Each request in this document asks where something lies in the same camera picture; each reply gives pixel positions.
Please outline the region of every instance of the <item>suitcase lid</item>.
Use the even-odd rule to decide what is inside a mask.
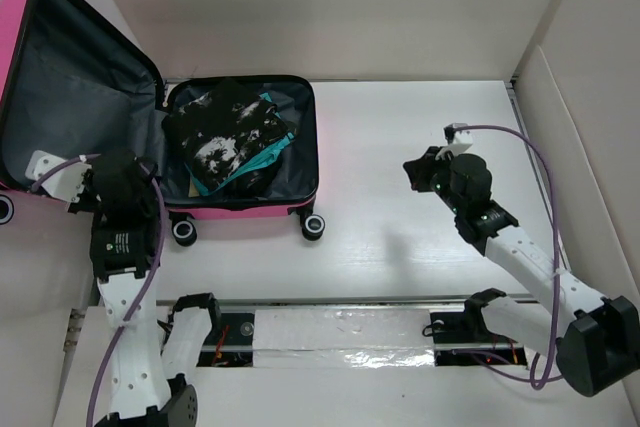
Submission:
[[[0,1],[0,87],[0,182],[12,189],[30,185],[35,150],[70,158],[124,144],[150,155],[162,144],[150,138],[160,72],[84,0]]]

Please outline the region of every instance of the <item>folded clothes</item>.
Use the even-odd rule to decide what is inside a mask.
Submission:
[[[293,139],[268,94],[258,96],[231,79],[179,107],[162,126],[201,195],[269,166]]]

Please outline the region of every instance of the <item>white table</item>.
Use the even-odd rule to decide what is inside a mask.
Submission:
[[[168,242],[158,298],[211,290],[233,300],[415,299],[524,289],[458,236],[435,195],[412,192],[403,162],[445,143],[452,122],[517,129],[502,82],[315,83],[324,237],[298,218],[198,222],[189,248]],[[550,251],[549,219],[521,141],[474,132],[495,199]]]
[[[109,341],[100,307],[87,312],[54,427],[84,425]],[[521,367],[508,367],[524,376]],[[108,410],[110,376],[96,419]],[[635,427],[621,383],[587,399],[564,382],[534,392],[478,367],[198,368],[198,426]]]

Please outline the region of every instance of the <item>pink suitcase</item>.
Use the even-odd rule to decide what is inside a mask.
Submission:
[[[0,188],[27,191],[25,170],[36,150],[71,158],[126,147],[157,162],[181,245],[195,242],[192,219],[293,212],[305,238],[319,239],[324,220],[313,214],[319,180],[315,99],[300,77],[234,77],[269,94],[280,116],[296,127],[296,139],[282,152],[282,167],[264,194],[188,197],[189,173],[168,152],[160,124],[221,80],[188,80],[165,98],[166,83],[153,62],[84,0],[1,0]],[[84,210],[82,202],[69,210]],[[0,196],[0,224],[12,216],[11,200]]]

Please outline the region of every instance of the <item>suitcase wheel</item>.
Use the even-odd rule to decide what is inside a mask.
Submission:
[[[324,219],[317,214],[311,214],[304,218],[302,235],[307,240],[318,240],[324,233]]]
[[[198,239],[196,227],[190,220],[174,221],[171,232],[173,233],[173,238],[176,239],[178,245],[181,245],[182,247],[189,247]]]
[[[0,194],[0,225],[8,224],[13,218],[15,209],[13,202],[6,195]]]

